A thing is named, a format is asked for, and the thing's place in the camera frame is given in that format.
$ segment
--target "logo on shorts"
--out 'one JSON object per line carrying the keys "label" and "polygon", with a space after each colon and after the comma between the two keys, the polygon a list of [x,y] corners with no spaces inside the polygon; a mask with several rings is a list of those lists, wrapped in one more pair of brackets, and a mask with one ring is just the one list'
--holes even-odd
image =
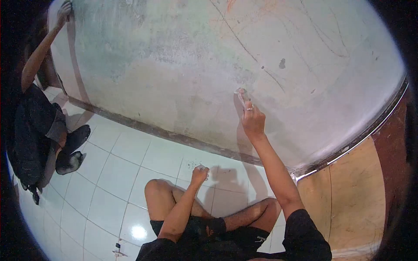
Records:
{"label": "logo on shorts", "polygon": [[261,236],[257,236],[257,239],[259,239],[259,241],[254,241],[254,243],[259,243],[259,242],[264,242],[265,238],[262,238]]}

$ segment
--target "black shirt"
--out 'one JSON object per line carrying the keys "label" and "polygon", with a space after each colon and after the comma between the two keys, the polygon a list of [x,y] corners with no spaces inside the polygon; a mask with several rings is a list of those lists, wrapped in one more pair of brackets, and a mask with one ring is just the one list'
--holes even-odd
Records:
{"label": "black shirt", "polygon": [[332,259],[329,244],[304,209],[289,216],[283,246],[286,250],[283,253],[247,253],[233,241],[209,241],[202,245],[194,242],[185,246],[161,238],[142,245],[136,261],[245,261],[257,257],[298,261]]}

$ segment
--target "man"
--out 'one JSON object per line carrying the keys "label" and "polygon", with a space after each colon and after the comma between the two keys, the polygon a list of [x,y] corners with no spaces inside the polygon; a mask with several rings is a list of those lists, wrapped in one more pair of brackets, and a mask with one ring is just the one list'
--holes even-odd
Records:
{"label": "man", "polygon": [[22,95],[16,109],[12,164],[23,188],[32,192],[36,204],[39,203],[36,184],[44,174],[50,149],[54,150],[57,173],[64,175],[73,172],[80,167],[84,158],[80,151],[74,151],[90,135],[88,125],[68,133],[59,105],[51,104],[33,84],[47,51],[71,10],[71,2],[65,1],[58,11],[57,24],[31,54],[22,70]]}
{"label": "man", "polygon": [[[194,200],[208,168],[193,170],[185,192],[163,180],[151,180],[145,187],[145,198],[157,239],[141,247],[137,261],[331,260],[329,244],[316,229],[285,165],[264,134],[265,115],[247,101],[241,123],[277,199],[266,198],[231,216],[213,218]],[[282,209],[286,251],[258,253]]]}

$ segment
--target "forearm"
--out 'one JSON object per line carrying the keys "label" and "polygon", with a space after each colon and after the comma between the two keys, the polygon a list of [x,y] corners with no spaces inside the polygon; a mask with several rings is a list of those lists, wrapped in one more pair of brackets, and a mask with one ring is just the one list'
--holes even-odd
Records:
{"label": "forearm", "polygon": [[42,61],[45,58],[45,55],[51,47],[51,44],[59,30],[60,28],[55,27],[51,32],[49,32],[26,62],[22,70],[21,84],[23,92],[25,92],[33,82],[36,73],[41,67]]}
{"label": "forearm", "polygon": [[293,211],[304,208],[298,189],[265,135],[253,140],[252,144],[263,163],[270,187],[287,219]]}
{"label": "forearm", "polygon": [[179,202],[166,217],[158,238],[168,238],[177,243],[186,228],[194,197],[199,187],[194,184],[189,185]]}

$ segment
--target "elbow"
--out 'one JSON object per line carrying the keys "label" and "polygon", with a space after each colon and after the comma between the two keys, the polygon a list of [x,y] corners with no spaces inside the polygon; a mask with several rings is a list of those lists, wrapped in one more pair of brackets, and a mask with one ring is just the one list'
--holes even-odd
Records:
{"label": "elbow", "polygon": [[28,75],[27,75],[27,73],[26,73],[26,67],[25,68],[23,68],[23,70],[22,70],[22,77],[21,77],[21,81],[20,81],[20,84],[21,84],[21,86],[22,86],[22,91],[23,92],[25,92],[26,91],[26,89],[29,87],[29,85],[31,84],[31,81],[30,81],[30,79],[29,79],[29,77],[28,77]]}

